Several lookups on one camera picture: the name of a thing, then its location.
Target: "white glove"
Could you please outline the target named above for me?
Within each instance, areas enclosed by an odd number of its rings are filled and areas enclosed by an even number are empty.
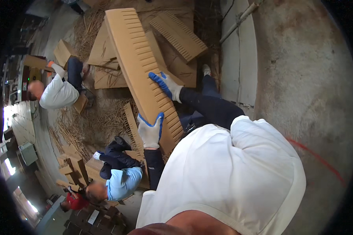
[[[164,113],[160,112],[155,120],[154,125],[150,125],[140,114],[138,114],[138,134],[144,142],[144,148],[160,147],[158,142],[161,138],[162,122],[164,116]]]
[[[178,84],[176,84],[172,78],[170,78],[169,75],[164,74],[163,72],[161,72],[161,78],[153,73],[150,72],[148,74],[149,78],[152,79],[154,82],[157,82],[158,85],[161,87],[161,89],[163,90],[163,92],[166,93],[166,95],[174,101],[178,101],[179,103],[182,103],[179,99],[179,94],[180,94],[180,90],[182,90],[183,86],[179,86]]]

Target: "white shirt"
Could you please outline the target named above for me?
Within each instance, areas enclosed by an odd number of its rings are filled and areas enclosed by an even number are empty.
[[[59,109],[73,105],[79,98],[79,92],[69,82],[63,82],[56,74],[44,90],[39,104],[45,109]]]
[[[179,142],[157,191],[144,193],[136,228],[198,210],[242,235],[277,235],[305,188],[301,160],[282,134],[264,119],[239,116],[231,131],[209,124]]]

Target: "metal pipe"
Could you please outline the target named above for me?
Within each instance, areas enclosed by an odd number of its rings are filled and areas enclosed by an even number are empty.
[[[222,36],[222,38],[220,39],[220,44],[222,44],[231,34],[232,32],[234,32],[234,30],[240,26],[240,24],[256,9],[260,6],[260,4],[263,1],[260,1],[259,3],[252,3],[249,7],[247,7],[247,9],[240,15],[240,17],[238,18],[237,22],[235,24],[233,24],[230,29],[228,30],[228,32],[226,34],[224,34]]]

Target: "work glove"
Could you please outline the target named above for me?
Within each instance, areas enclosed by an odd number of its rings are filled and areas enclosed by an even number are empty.
[[[159,148],[158,142],[161,138],[162,122],[164,113],[160,112],[155,119],[154,125],[150,125],[140,114],[137,116],[138,134],[144,142],[144,148]]]
[[[174,101],[178,101],[179,103],[182,103],[179,99],[179,94],[180,90],[182,89],[183,86],[179,86],[176,84],[172,78],[170,78],[169,75],[164,74],[161,72],[161,76],[156,75],[155,73],[150,72],[148,74],[149,78],[152,79],[154,82],[157,82],[158,85],[161,87],[163,92],[166,93],[166,95]]]

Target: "hand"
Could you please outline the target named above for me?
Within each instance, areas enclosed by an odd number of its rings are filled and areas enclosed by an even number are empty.
[[[162,122],[164,113],[160,112],[157,116],[154,125],[150,125],[140,114],[137,116],[138,134],[144,142],[144,148],[159,148],[158,142],[161,138]]]
[[[166,95],[174,101],[178,101],[179,103],[182,103],[179,99],[179,93],[180,90],[182,89],[183,86],[179,86],[176,84],[172,78],[170,78],[169,75],[164,74],[161,72],[161,78],[156,75],[155,73],[150,72],[148,74],[149,78],[152,79],[154,82],[157,82],[158,85],[161,87],[163,92],[166,93]]]

